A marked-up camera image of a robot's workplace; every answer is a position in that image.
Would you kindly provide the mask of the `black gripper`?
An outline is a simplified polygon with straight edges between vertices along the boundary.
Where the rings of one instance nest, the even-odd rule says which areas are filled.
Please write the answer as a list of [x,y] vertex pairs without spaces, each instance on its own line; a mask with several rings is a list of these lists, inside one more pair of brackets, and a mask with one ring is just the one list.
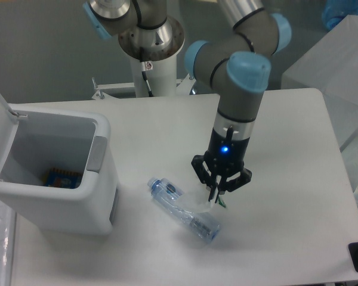
[[[243,168],[244,156],[248,147],[249,138],[244,140],[229,140],[212,130],[208,149],[204,156],[195,155],[191,165],[200,182],[209,188],[208,201],[218,202],[219,197],[225,192],[233,192],[250,183],[252,172]],[[239,173],[234,179],[227,178]],[[217,184],[216,176],[221,176]]]

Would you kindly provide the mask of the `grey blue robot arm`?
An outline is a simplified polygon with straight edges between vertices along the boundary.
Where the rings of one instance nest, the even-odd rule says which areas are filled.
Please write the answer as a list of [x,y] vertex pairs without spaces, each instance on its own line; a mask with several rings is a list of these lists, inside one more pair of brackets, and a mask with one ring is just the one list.
[[[267,89],[270,56],[292,37],[283,15],[269,14],[261,1],[220,1],[232,35],[220,43],[196,41],[184,56],[191,78],[220,96],[209,147],[192,159],[209,201],[249,183],[244,156]],[[132,65],[137,97],[174,95],[176,56],[184,44],[181,24],[166,1],[86,1],[84,11],[103,39],[117,37]]]

